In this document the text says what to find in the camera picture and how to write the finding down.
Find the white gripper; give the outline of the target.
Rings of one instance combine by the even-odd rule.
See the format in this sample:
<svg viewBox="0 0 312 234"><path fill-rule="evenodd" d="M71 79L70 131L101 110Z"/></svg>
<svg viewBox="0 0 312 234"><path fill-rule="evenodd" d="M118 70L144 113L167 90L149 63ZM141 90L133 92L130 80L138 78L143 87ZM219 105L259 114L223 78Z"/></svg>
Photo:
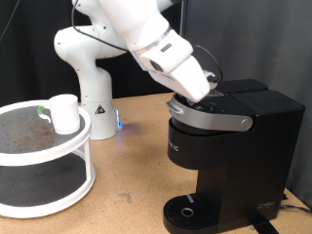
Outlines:
<svg viewBox="0 0 312 234"><path fill-rule="evenodd" d="M203 69L192 56L169 73L150 71L149 74L156 82L195 102L211 90Z"/></svg>

